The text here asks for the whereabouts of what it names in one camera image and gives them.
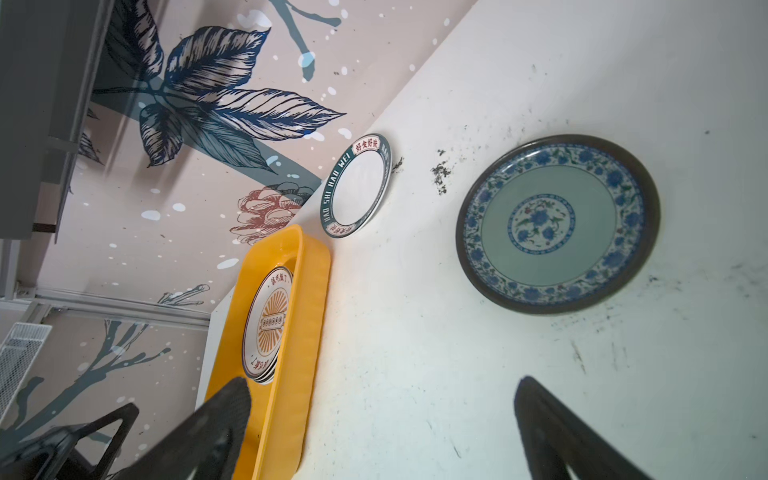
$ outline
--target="white table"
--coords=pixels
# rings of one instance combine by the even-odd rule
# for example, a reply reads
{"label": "white table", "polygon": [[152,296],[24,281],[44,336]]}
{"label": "white table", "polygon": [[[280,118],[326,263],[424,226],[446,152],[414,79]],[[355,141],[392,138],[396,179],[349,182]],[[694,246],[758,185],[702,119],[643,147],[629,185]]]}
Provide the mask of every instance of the white table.
{"label": "white table", "polygon": [[[654,478],[762,478],[767,12],[760,0],[480,0],[373,126],[405,158],[374,218],[330,240],[315,194],[294,219],[333,251],[295,478],[528,478],[512,408],[524,375]],[[640,158],[662,227],[617,295],[526,316],[472,287],[455,222],[492,161],[558,133]]]}

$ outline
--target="plate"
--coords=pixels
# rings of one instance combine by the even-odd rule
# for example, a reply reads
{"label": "plate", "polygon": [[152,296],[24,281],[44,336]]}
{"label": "plate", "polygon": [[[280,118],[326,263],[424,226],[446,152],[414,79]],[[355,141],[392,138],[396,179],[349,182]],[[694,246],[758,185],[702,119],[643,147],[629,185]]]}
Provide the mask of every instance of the plate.
{"label": "plate", "polygon": [[323,188],[320,222],[333,238],[351,235],[376,212],[392,172],[386,138],[370,134],[356,140],[333,166]]}
{"label": "plate", "polygon": [[258,383],[270,382],[283,338],[293,275],[284,266],[264,278],[248,312],[243,331],[243,369]]}
{"label": "plate", "polygon": [[649,173],[622,147],[559,135],[507,153],[475,182],[456,225],[472,284],[524,313],[563,313],[615,293],[659,230]]}

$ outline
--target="black object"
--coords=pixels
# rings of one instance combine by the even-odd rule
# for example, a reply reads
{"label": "black object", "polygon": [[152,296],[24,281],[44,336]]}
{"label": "black object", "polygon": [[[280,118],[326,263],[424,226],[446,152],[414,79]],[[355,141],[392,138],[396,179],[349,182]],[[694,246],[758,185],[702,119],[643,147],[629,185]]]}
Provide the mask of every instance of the black object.
{"label": "black object", "polygon": [[[139,409],[129,403],[95,422],[60,427],[25,442],[0,459],[0,480],[102,480],[138,415]],[[74,447],[91,433],[118,420],[122,420],[118,432],[94,467]]]}
{"label": "black object", "polygon": [[525,458],[533,480],[650,480],[530,376],[515,394]]}
{"label": "black object", "polygon": [[250,402],[247,381],[232,379],[113,480],[187,480],[193,471],[193,480],[229,480],[245,437]]}

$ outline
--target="blue and white porcelain plate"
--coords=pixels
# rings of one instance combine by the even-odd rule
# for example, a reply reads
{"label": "blue and white porcelain plate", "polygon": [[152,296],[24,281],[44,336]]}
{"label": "blue and white porcelain plate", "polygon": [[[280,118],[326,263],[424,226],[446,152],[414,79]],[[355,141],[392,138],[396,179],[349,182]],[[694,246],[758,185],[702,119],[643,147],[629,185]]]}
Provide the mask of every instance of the blue and white porcelain plate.
{"label": "blue and white porcelain plate", "polygon": [[625,149],[584,135],[547,137],[495,162],[456,227],[467,277],[489,299],[561,313],[620,289],[650,255],[659,199]]}

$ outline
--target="orange sunburst design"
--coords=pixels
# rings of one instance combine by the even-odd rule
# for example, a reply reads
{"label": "orange sunburst design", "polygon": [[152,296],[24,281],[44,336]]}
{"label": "orange sunburst design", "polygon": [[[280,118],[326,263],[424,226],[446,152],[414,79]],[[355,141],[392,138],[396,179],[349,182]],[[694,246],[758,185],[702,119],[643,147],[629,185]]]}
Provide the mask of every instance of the orange sunburst design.
{"label": "orange sunburst design", "polygon": [[[285,312],[288,310],[288,294],[282,288],[275,290],[266,300],[259,319],[259,353],[267,355],[283,336]],[[264,321],[273,320],[277,325],[265,326]]]}

